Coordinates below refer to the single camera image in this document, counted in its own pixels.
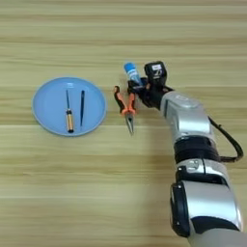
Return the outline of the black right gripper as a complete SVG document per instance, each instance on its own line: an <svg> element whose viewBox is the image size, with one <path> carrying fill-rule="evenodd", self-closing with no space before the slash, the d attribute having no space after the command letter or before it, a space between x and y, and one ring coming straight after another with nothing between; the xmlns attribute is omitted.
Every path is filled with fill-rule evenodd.
<svg viewBox="0 0 247 247"><path fill-rule="evenodd" d="M137 94L141 101L149 108L160 109L161 99L173 89L167 86L156 86L148 83L145 87L136 81L129 80L127 91Z"/></svg>

